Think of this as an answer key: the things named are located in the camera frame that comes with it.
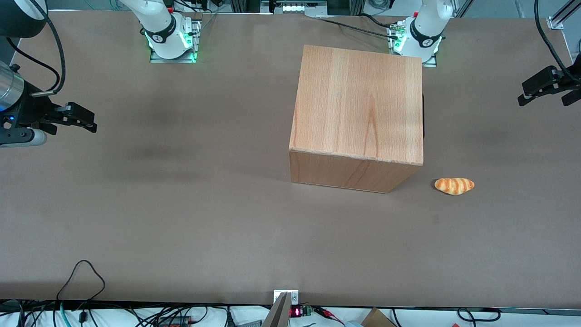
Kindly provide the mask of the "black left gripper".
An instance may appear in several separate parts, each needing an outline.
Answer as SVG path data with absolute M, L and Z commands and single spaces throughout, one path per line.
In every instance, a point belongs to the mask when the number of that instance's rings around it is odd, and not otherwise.
M 563 89 L 580 89 L 581 73 L 578 68 L 568 68 L 569 75 L 564 74 L 555 66 L 547 66 L 532 77 L 522 83 L 523 94 L 519 95 L 517 101 L 519 106 L 525 106 L 546 95 L 553 95 L 562 92 L 560 82 L 562 79 Z

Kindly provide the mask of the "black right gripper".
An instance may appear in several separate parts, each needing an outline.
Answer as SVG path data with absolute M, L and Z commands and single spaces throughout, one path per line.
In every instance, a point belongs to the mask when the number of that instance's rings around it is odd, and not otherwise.
M 87 108 L 75 103 L 67 102 L 64 106 L 52 103 L 49 97 L 31 97 L 30 93 L 40 91 L 39 88 L 30 83 L 24 84 L 23 93 L 12 105 L 1 101 L 1 124 L 10 122 L 11 128 L 34 128 L 40 129 L 52 136 L 57 133 L 57 126 L 47 123 L 45 118 L 48 114 L 56 112 L 59 120 L 56 124 L 64 126 L 75 126 L 96 133 L 97 124 L 95 114 Z

